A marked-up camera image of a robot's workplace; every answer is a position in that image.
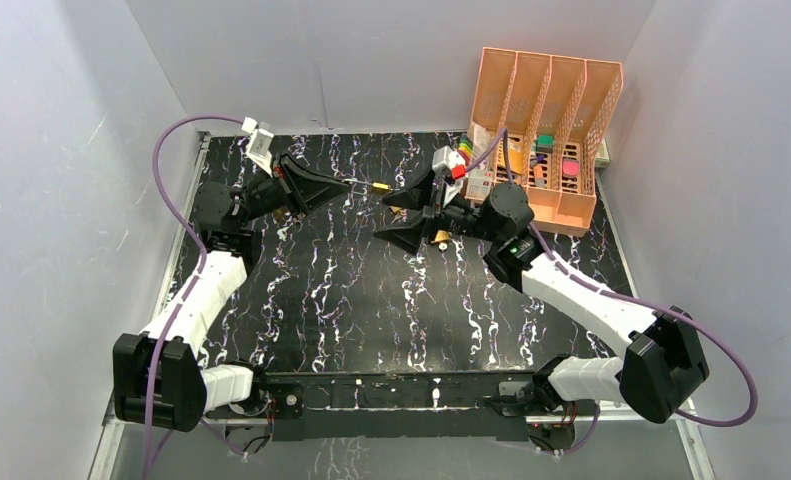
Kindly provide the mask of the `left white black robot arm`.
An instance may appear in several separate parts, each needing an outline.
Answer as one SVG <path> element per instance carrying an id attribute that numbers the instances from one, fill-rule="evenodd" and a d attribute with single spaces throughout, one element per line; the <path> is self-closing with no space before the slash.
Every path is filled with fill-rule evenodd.
<path id="1" fill-rule="evenodd" d="M 302 219 L 350 190 L 348 182 L 311 171 L 288 152 L 240 187 L 202 184 L 192 207 L 196 267 L 140 333 L 125 333 L 113 346 L 116 417 L 188 432 L 230 404 L 246 416 L 264 412 L 270 391 L 258 382 L 261 368 L 234 361 L 202 369 L 199 348 L 260 259 L 263 236 L 250 224 L 281 210 Z"/>

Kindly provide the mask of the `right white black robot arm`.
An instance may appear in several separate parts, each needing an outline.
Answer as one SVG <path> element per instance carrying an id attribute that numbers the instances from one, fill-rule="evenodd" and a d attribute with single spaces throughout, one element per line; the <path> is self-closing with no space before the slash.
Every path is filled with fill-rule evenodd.
<path id="1" fill-rule="evenodd" d="M 383 196 L 386 206 L 415 217 L 375 231 L 374 236 L 415 255 L 440 231 L 487 241 L 483 260 L 495 279 L 555 308 L 608 345 L 609 358 L 560 355 L 521 387 L 501 387 L 489 403 L 501 415 L 561 413 L 579 400 L 626 404 L 642 418 L 663 423 L 710 375 L 698 334 L 680 321 L 682 310 L 658 312 L 576 276 L 543 245 L 532 226 L 533 211 L 516 183 L 494 185 L 471 207 L 432 170 L 409 187 Z"/>

